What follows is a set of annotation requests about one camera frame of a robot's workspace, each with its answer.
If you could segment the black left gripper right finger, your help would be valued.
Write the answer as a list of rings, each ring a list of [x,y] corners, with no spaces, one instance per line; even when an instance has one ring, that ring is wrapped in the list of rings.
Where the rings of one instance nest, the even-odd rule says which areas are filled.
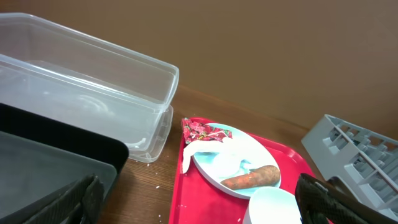
[[[305,173],[298,178],[295,199],[302,224],[397,224]]]

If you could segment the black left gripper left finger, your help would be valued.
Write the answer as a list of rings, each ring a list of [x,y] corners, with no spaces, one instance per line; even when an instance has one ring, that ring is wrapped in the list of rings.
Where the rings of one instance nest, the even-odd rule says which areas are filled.
[[[96,175],[87,175],[46,205],[25,223],[61,223],[72,218],[78,223],[96,223],[104,199],[104,186]]]

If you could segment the light blue bowl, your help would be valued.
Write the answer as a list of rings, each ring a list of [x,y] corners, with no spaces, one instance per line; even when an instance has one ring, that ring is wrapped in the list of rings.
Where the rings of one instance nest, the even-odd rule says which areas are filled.
[[[261,187],[249,199],[242,224],[302,224],[295,196],[276,187]]]

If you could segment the light blue plate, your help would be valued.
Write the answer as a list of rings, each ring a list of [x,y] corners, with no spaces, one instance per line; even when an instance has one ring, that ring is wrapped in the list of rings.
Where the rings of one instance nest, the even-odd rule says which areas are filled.
[[[197,152],[192,156],[193,162],[200,174],[217,189],[237,198],[249,199],[257,187],[231,190],[221,182],[228,178],[246,175],[263,166],[278,167],[276,160],[266,147],[249,134],[225,124],[209,123],[209,125],[231,131],[232,139],[221,143],[225,151]]]

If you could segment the white tissue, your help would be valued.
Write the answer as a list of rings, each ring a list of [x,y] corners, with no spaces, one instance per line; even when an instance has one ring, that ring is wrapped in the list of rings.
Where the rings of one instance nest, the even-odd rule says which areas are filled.
[[[219,141],[193,141],[188,144],[183,150],[182,173],[185,174],[189,167],[191,157],[196,153],[210,153],[215,154],[211,162],[211,174],[218,177],[231,177],[237,173],[244,162],[244,168],[254,170],[257,168],[250,162],[246,153],[241,149],[241,145],[237,140],[231,138],[224,138],[222,142]]]

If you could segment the red snack wrapper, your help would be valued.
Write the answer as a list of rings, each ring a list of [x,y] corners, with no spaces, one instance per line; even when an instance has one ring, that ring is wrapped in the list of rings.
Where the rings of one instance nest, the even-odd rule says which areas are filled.
[[[181,124],[185,144],[190,144],[193,141],[222,142],[224,138],[233,138],[230,130],[212,127],[208,124],[192,121],[188,118],[182,119]]]

